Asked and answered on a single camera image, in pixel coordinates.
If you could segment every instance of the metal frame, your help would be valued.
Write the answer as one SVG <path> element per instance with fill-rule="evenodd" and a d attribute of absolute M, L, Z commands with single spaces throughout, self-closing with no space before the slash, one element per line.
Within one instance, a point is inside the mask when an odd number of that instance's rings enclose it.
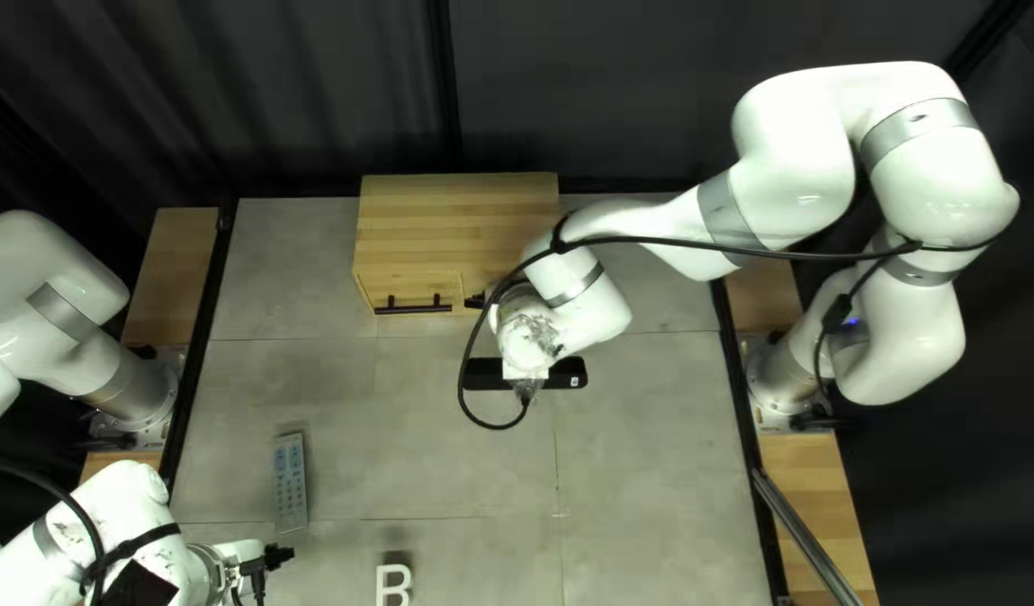
<path fill-rule="evenodd" d="M 194 394 L 200 388 L 202 363 L 207 358 L 207 343 L 210 341 L 210 329 L 214 325 L 214 312 L 217 310 L 217 298 L 221 293 L 221 278 L 225 276 L 225 262 L 229 257 L 229 243 L 233 240 L 233 225 L 236 223 L 237 207 L 240 199 L 229 198 L 225 204 L 217 209 L 217 238 L 210 254 L 210 267 L 207 269 L 207 281 L 203 283 L 200 300 L 200 312 L 194 317 L 194 328 L 191 329 L 191 343 L 188 345 L 187 359 L 184 361 L 184 372 L 181 374 L 180 390 L 176 394 L 174 404 L 174 420 L 169 424 L 169 435 L 165 438 L 165 449 L 158 466 L 158 475 L 164 480 L 170 493 L 176 483 L 176 471 L 180 466 L 184 454 L 184 440 L 187 437 L 187 425 L 191 420 L 191 407 L 194 405 Z"/>
<path fill-rule="evenodd" d="M 738 334 L 733 328 L 733 314 L 730 312 L 730 299 L 727 296 L 726 283 L 722 279 L 718 279 L 709 282 L 709 285 L 712 290 L 714 314 L 720 323 L 720 338 L 723 343 L 723 358 L 726 361 L 727 375 L 730 378 L 733 412 L 738 420 L 740 452 L 746 460 L 746 469 L 762 471 L 760 444 L 757 440 L 753 410 L 749 401 L 749 383 L 746 381 L 746 369 L 740 362 Z M 771 603 L 776 605 L 789 604 L 789 588 L 786 585 L 782 551 L 779 549 L 779 534 L 776 531 L 774 515 L 752 481 L 750 481 L 750 489 L 753 494 L 753 514 L 756 516 L 756 531 L 760 537 L 760 550 L 763 552 L 763 568 L 767 573 L 767 588 L 771 593 Z"/>

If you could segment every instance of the black connector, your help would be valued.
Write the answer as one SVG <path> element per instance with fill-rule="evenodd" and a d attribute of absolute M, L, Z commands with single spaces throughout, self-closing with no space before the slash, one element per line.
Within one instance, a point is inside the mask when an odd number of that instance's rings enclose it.
<path fill-rule="evenodd" d="M 266 573 L 276 571 L 282 564 L 296 556 L 296 551 L 291 546 L 278 546 L 278 544 L 268 544 L 263 551 L 262 557 L 248 559 L 240 564 L 240 576 L 251 579 L 252 594 L 254 594 L 254 604 L 265 606 L 266 599 Z M 239 596 L 234 598 L 234 602 L 239 601 Z"/>
<path fill-rule="evenodd" d="M 291 546 L 278 546 L 276 543 L 268 544 L 263 551 L 263 559 L 266 562 L 266 570 L 269 572 L 276 571 L 293 557 L 296 557 L 295 549 Z"/>

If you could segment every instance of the silver band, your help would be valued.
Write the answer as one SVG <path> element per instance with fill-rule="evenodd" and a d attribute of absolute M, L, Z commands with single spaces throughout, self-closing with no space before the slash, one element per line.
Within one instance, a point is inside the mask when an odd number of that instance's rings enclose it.
<path fill-rule="evenodd" d="M 734 200 L 733 192 L 730 190 L 728 173 L 719 173 L 701 183 L 700 187 L 697 188 L 697 203 L 700 205 L 704 228 L 707 229 L 707 233 L 712 237 L 714 243 L 757 250 L 767 249 L 760 239 L 756 238 L 753 230 L 749 229 L 746 218 L 740 215 L 738 201 Z M 723 254 L 739 268 L 752 259 L 749 254 L 736 252 L 724 252 Z"/>
<path fill-rule="evenodd" d="M 587 291 L 590 284 L 596 283 L 596 280 L 598 280 L 599 276 L 602 275 L 603 275 L 603 264 L 596 263 L 596 267 L 591 268 L 588 274 L 586 274 L 584 277 L 580 278 L 578 281 L 573 282 L 572 285 L 567 287 L 561 293 L 555 296 L 551 296 L 551 298 L 547 300 L 547 305 L 549 305 L 550 307 L 561 307 L 564 304 L 573 301 L 583 292 Z"/>
<path fill-rule="evenodd" d="M 890 248 L 886 230 L 881 229 L 873 236 L 873 250 L 875 252 L 883 252 Z M 953 280 L 962 272 L 962 269 L 956 269 L 953 272 L 936 272 L 932 269 L 920 269 L 909 261 L 902 259 L 901 254 L 893 255 L 884 261 L 881 269 L 898 281 L 912 285 L 939 285 Z"/>
<path fill-rule="evenodd" d="M 949 98 L 918 101 L 884 117 L 868 131 L 858 146 L 857 155 L 864 170 L 871 173 L 890 150 L 914 137 L 955 126 L 979 128 L 965 101 Z"/>
<path fill-rule="evenodd" d="M 45 562 L 60 576 L 81 582 L 83 580 L 83 567 L 79 566 L 75 559 L 71 559 L 60 545 L 52 538 L 50 526 L 41 516 L 31 525 L 34 535 L 34 543 L 38 545 L 38 550 L 44 556 Z"/>
<path fill-rule="evenodd" d="M 27 302 L 53 326 L 77 340 L 83 340 L 87 333 L 97 327 L 83 311 L 77 310 L 75 305 L 60 296 L 50 282 L 43 282 L 27 297 Z"/>

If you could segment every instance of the black cable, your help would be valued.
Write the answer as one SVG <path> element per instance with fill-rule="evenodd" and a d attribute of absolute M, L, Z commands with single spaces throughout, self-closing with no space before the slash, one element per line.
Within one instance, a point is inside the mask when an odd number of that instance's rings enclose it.
<path fill-rule="evenodd" d="M 825 252 L 793 252 L 788 250 L 762 250 L 757 248 L 742 248 L 730 246 L 725 243 L 712 241 L 687 241 L 675 239 L 650 238 L 649 236 L 601 236 L 601 238 L 590 238 L 578 241 L 562 242 L 561 250 L 555 252 L 565 253 L 575 248 L 591 246 L 597 243 L 658 243 L 661 246 L 676 246 L 679 248 L 699 248 L 703 250 L 717 250 L 720 252 L 732 252 L 735 254 L 746 254 L 749 256 L 766 256 L 767 259 L 785 259 L 787 261 L 873 261 L 915 252 L 923 246 L 919 241 L 905 241 L 894 248 L 889 248 L 881 252 L 847 252 L 847 253 L 825 253 Z"/>
<path fill-rule="evenodd" d="M 816 378 L 816 388 L 820 390 L 820 395 L 824 397 L 828 402 L 831 401 L 829 394 L 827 393 L 827 388 L 824 386 L 824 380 L 820 376 L 820 349 L 824 345 L 824 339 L 827 338 L 827 332 L 831 328 L 829 325 L 838 327 L 843 321 L 846 321 L 847 315 L 853 308 L 853 297 L 860 293 L 860 289 L 872 278 L 875 272 L 880 269 L 890 256 L 884 256 L 873 263 L 869 269 L 864 270 L 864 273 L 857 278 L 857 281 L 849 289 L 846 295 L 837 296 L 835 301 L 831 303 L 831 306 L 824 313 L 824 316 L 820 320 L 820 336 L 816 338 L 816 349 L 812 354 L 812 372 Z"/>
<path fill-rule="evenodd" d="M 7 474 L 8 476 L 14 476 L 21 480 L 25 480 L 38 486 L 39 489 L 43 489 L 51 493 L 53 496 L 57 497 L 61 503 L 64 504 L 71 513 L 74 513 L 79 517 L 80 522 L 83 523 L 83 528 L 87 532 L 87 536 L 90 538 L 90 543 L 94 548 L 94 562 L 100 560 L 105 556 L 105 550 L 102 548 L 101 535 L 97 534 L 97 527 L 94 525 L 94 520 L 87 515 L 87 512 L 83 507 L 72 497 L 66 490 L 61 489 L 60 486 L 53 483 L 49 478 L 43 478 L 37 474 L 34 474 L 28 469 L 24 469 L 22 466 L 18 466 L 11 462 L 0 459 L 0 473 Z M 94 592 L 90 599 L 90 606 L 98 606 L 101 604 L 102 589 L 105 584 L 105 571 L 98 570 L 94 574 Z M 80 587 L 81 595 L 86 595 L 84 587 Z"/>
<path fill-rule="evenodd" d="M 456 376 L 456 401 L 460 404 L 460 410 L 464 411 L 464 416 L 468 418 L 473 423 L 478 426 L 483 427 L 483 429 L 493 429 L 495 431 L 500 431 L 503 429 L 510 429 L 510 427 L 515 427 L 521 420 L 524 420 L 524 415 L 527 414 L 527 406 L 531 403 L 527 398 L 521 398 L 521 408 L 517 416 L 509 421 L 508 423 L 494 424 L 488 423 L 485 420 L 476 417 L 475 414 L 468 410 L 468 404 L 464 401 L 464 373 L 468 370 L 468 359 L 472 357 L 472 347 L 476 344 L 476 337 L 479 337 L 479 329 L 483 328 L 483 321 L 486 320 L 486 314 L 491 311 L 491 306 L 497 303 L 499 296 L 506 291 L 506 287 L 510 284 L 514 278 L 516 278 L 524 269 L 527 269 L 537 261 L 545 259 L 553 254 L 552 250 L 544 250 L 543 252 L 538 252 L 526 260 L 522 261 L 519 266 L 513 268 L 513 271 L 506 274 L 506 277 L 501 278 L 498 282 L 497 287 L 491 292 L 491 295 L 483 301 L 483 309 L 479 311 L 479 317 L 476 319 L 476 324 L 472 327 L 472 333 L 468 334 L 468 344 L 464 347 L 464 356 L 460 358 L 460 372 Z"/>

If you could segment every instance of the wooden block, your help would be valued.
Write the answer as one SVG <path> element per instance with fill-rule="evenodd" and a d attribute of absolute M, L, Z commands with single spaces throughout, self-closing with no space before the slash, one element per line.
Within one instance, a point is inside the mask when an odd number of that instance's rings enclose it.
<path fill-rule="evenodd" d="M 157 471 L 161 464 L 161 453 L 151 451 L 134 453 L 87 453 L 87 461 L 83 465 L 83 475 L 80 476 L 80 484 L 119 460 L 145 462 Z"/>
<path fill-rule="evenodd" d="M 789 261 L 756 256 L 726 277 L 726 289 L 737 332 L 788 330 L 801 320 Z"/>
<path fill-rule="evenodd" d="M 353 272 L 365 302 L 464 310 L 561 217 L 552 173 L 364 177 Z"/>
<path fill-rule="evenodd" d="M 185 345 L 191 340 L 216 223 L 216 208 L 158 210 L 124 324 L 125 345 Z"/>

